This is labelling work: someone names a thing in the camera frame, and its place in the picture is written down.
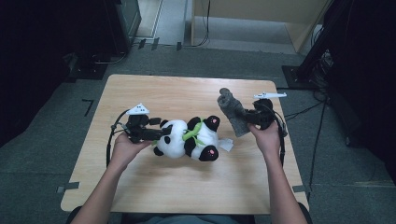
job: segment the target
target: gray plush toy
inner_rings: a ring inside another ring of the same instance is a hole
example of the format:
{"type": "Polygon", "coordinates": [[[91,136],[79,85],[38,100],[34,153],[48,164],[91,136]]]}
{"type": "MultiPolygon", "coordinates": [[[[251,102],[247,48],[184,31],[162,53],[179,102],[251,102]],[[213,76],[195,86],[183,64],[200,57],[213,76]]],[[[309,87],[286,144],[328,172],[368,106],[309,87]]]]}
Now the gray plush toy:
{"type": "Polygon", "coordinates": [[[236,137],[249,133],[248,123],[245,120],[246,111],[241,102],[233,98],[233,94],[227,88],[221,88],[219,92],[219,107],[233,126],[236,137]]]}

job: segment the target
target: gray carpet floor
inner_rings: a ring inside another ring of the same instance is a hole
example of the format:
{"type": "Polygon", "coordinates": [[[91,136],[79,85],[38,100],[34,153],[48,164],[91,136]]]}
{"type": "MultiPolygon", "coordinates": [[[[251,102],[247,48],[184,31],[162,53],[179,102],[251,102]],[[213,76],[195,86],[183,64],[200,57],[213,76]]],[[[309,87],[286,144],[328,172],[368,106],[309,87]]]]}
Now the gray carpet floor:
{"type": "MultiPolygon", "coordinates": [[[[0,148],[0,223],[64,223],[62,193],[111,74],[266,79],[287,88],[281,65],[299,65],[301,55],[159,46],[134,47],[111,64],[102,80],[63,83],[29,128],[0,148]],[[93,107],[85,116],[93,100],[93,107]]],[[[318,100],[312,91],[281,90],[285,115],[318,100]]],[[[365,148],[345,146],[331,105],[316,106],[287,121],[314,223],[395,223],[396,188],[382,161],[365,148]],[[322,123],[318,143],[319,125],[322,123]]],[[[109,223],[120,221],[113,214],[109,223]]],[[[256,216],[256,223],[270,223],[256,216]]]]}

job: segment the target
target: finger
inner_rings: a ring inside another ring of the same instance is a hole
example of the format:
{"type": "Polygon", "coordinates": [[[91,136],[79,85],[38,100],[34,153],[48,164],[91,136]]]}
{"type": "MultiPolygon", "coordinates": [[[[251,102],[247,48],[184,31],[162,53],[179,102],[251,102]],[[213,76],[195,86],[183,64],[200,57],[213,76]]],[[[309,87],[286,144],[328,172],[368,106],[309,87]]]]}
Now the finger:
{"type": "Polygon", "coordinates": [[[125,138],[125,137],[128,137],[128,134],[126,132],[121,132],[119,137],[125,138]]]}
{"type": "Polygon", "coordinates": [[[151,145],[151,141],[142,141],[142,142],[136,143],[136,145],[139,146],[140,150],[143,150],[144,148],[146,148],[149,145],[151,145]]]}
{"type": "Polygon", "coordinates": [[[274,120],[274,122],[271,123],[270,128],[272,128],[272,129],[278,128],[276,120],[274,120]]]}
{"type": "Polygon", "coordinates": [[[256,125],[249,123],[247,127],[250,129],[250,131],[253,133],[254,136],[260,131],[256,125]]]}

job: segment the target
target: forearm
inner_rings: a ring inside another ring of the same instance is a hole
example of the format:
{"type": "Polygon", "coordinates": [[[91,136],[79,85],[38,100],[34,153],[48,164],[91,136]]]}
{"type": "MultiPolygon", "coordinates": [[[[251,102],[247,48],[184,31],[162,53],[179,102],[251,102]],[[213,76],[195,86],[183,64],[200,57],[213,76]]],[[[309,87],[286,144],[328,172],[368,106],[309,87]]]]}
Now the forearm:
{"type": "Polygon", "coordinates": [[[109,166],[72,223],[107,223],[121,174],[109,166]]]}
{"type": "Polygon", "coordinates": [[[270,190],[271,218],[273,223],[306,223],[278,156],[264,157],[270,190]]]}

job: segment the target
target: black cable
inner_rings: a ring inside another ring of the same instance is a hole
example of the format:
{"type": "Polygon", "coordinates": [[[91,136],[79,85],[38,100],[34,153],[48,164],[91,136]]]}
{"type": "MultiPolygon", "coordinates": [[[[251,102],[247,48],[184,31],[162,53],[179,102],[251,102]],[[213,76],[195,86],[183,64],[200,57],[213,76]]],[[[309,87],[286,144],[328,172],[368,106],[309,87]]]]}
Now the black cable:
{"type": "Polygon", "coordinates": [[[317,37],[320,35],[320,33],[323,31],[323,26],[320,27],[320,29],[317,31],[317,33],[314,36],[314,32],[312,32],[311,34],[311,48],[312,46],[315,44],[315,42],[317,41],[317,37]]]}
{"type": "Polygon", "coordinates": [[[279,159],[280,159],[280,163],[282,164],[283,167],[283,163],[285,161],[285,154],[286,154],[286,149],[285,149],[285,135],[284,135],[284,130],[283,130],[283,126],[285,123],[280,124],[280,121],[277,117],[275,117],[275,121],[277,124],[277,132],[279,134],[279,141],[280,141],[280,153],[279,153],[279,159]]]}
{"type": "Polygon", "coordinates": [[[285,123],[285,121],[282,119],[282,117],[280,116],[280,114],[278,114],[276,111],[274,111],[276,114],[277,114],[277,116],[282,120],[282,123],[285,123]]]}
{"type": "MultiPolygon", "coordinates": [[[[308,184],[308,186],[309,186],[309,188],[311,190],[312,190],[312,188],[311,188],[312,187],[312,180],[314,178],[314,168],[315,168],[315,159],[316,159],[316,155],[317,155],[318,140],[319,140],[319,136],[320,136],[320,130],[321,130],[321,127],[322,127],[322,124],[323,124],[323,117],[324,117],[325,108],[326,108],[326,104],[323,104],[323,108],[322,108],[322,112],[321,112],[321,116],[320,116],[319,128],[318,128],[318,132],[317,132],[317,137],[315,139],[314,153],[312,155],[311,173],[310,173],[310,176],[309,176],[309,184],[308,184]]],[[[310,197],[311,197],[311,191],[308,191],[307,197],[306,197],[308,202],[309,202],[310,197]]]]}
{"type": "Polygon", "coordinates": [[[294,89],[291,89],[290,87],[276,87],[277,91],[282,91],[282,90],[289,90],[289,91],[294,91],[294,89]]]}
{"type": "Polygon", "coordinates": [[[110,149],[111,149],[111,139],[113,138],[113,135],[117,129],[117,124],[119,124],[120,119],[122,118],[122,116],[124,116],[124,114],[126,114],[126,112],[128,112],[129,109],[125,110],[124,112],[122,112],[119,117],[116,119],[116,122],[114,122],[113,125],[111,125],[111,133],[110,136],[108,137],[108,143],[107,143],[107,148],[106,148],[106,167],[108,166],[108,164],[110,163],[110,149]]]}
{"type": "Polygon", "coordinates": [[[329,54],[328,49],[326,49],[320,59],[316,60],[315,67],[318,72],[314,73],[314,78],[312,78],[311,81],[319,88],[327,88],[328,82],[325,77],[328,74],[329,69],[332,67],[332,56],[329,54]]]}
{"type": "Polygon", "coordinates": [[[126,56],[126,53],[123,53],[122,54],[122,56],[121,56],[121,58],[119,58],[118,60],[116,60],[116,61],[113,61],[113,62],[104,62],[104,63],[101,63],[101,62],[94,62],[94,63],[97,63],[97,64],[113,64],[113,63],[119,63],[120,61],[122,61],[122,59],[124,59],[125,58],[125,56],[126,56]]]}
{"type": "Polygon", "coordinates": [[[201,47],[204,43],[206,43],[206,41],[209,39],[209,15],[210,15],[210,0],[209,0],[209,3],[207,4],[207,13],[206,13],[206,23],[205,23],[205,20],[204,20],[204,26],[205,26],[205,28],[206,28],[206,34],[205,34],[205,37],[204,37],[204,39],[201,41],[201,43],[200,44],[198,44],[198,45],[192,45],[192,46],[190,46],[190,47],[201,47]]]}
{"type": "Polygon", "coordinates": [[[314,108],[314,107],[316,107],[316,106],[318,106],[318,105],[321,105],[321,104],[323,104],[323,102],[319,102],[319,103],[317,103],[317,104],[315,104],[315,105],[312,105],[312,106],[310,106],[310,107],[308,107],[308,108],[306,108],[306,109],[304,109],[304,110],[302,110],[302,111],[300,111],[300,112],[293,113],[293,114],[289,114],[289,115],[285,115],[285,119],[286,119],[287,117],[291,117],[291,116],[293,116],[293,117],[290,118],[290,119],[286,119],[286,121],[291,120],[291,119],[294,119],[294,118],[296,118],[297,116],[299,116],[299,115],[301,115],[301,114],[303,114],[303,113],[306,113],[306,112],[308,112],[310,109],[312,109],[312,108],[314,108]]]}
{"type": "Polygon", "coordinates": [[[120,133],[120,132],[125,132],[125,130],[118,130],[118,131],[116,131],[114,133],[120,133]]]}

